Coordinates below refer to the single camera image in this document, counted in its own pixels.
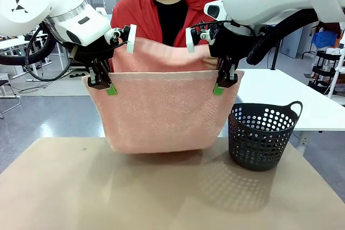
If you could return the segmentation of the red jacket person left hand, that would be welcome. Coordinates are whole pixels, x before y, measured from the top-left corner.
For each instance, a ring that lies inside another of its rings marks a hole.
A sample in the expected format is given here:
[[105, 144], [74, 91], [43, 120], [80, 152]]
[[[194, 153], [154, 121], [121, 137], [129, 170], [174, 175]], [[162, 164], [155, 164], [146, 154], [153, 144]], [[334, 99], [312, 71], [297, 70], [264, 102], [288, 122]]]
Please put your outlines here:
[[202, 60], [203, 64], [210, 70], [216, 70], [218, 66], [218, 58], [204, 58]]

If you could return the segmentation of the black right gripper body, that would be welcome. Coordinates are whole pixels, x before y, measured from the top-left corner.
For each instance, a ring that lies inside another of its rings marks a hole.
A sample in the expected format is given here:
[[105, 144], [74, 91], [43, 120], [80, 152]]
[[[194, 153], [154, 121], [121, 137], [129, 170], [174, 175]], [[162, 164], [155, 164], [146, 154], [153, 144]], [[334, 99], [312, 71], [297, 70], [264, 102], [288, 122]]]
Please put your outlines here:
[[213, 58], [226, 58], [239, 61], [246, 58], [256, 42], [255, 36], [236, 34], [225, 27], [221, 27], [215, 35], [215, 41], [209, 45]]

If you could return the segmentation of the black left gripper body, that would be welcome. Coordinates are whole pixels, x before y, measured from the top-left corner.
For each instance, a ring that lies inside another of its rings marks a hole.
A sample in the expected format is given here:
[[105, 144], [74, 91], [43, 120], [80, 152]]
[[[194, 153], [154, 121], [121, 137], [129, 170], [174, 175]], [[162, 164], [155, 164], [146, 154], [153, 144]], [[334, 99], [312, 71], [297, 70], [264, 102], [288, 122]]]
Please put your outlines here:
[[113, 57], [114, 50], [128, 41], [112, 41], [110, 44], [102, 36], [87, 46], [78, 46], [74, 60], [82, 63], [84, 66], [91, 66], [94, 59], [108, 60]]

